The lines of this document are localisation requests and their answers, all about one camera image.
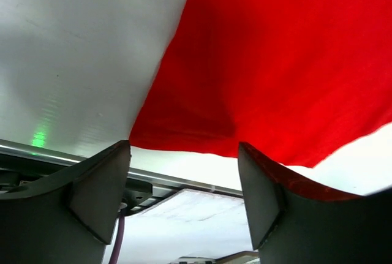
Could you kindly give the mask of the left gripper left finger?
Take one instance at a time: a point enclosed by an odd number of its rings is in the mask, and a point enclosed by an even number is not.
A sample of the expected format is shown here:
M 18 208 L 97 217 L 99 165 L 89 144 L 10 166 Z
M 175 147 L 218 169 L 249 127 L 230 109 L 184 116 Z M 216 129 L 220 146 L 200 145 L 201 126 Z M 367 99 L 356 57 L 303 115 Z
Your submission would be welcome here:
M 130 155 L 119 141 L 101 155 Z M 90 183 L 26 196 L 1 194 L 1 263 L 101 263 L 111 243 L 123 191 L 92 191 Z

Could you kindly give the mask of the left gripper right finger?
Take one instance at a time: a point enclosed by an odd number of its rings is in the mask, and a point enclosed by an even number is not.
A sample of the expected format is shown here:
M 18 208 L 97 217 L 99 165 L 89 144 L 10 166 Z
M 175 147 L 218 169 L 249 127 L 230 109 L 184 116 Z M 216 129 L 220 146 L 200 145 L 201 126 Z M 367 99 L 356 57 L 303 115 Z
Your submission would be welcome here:
M 337 190 L 245 142 L 238 171 L 262 263 L 391 262 L 391 189 L 365 196 Z

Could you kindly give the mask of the red t shirt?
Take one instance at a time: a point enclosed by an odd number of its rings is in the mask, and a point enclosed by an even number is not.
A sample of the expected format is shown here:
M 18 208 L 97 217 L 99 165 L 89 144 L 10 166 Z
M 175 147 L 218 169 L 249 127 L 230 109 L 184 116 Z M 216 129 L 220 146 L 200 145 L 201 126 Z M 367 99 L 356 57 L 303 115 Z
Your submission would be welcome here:
M 391 0 L 187 0 L 132 146 L 314 167 L 391 122 Z

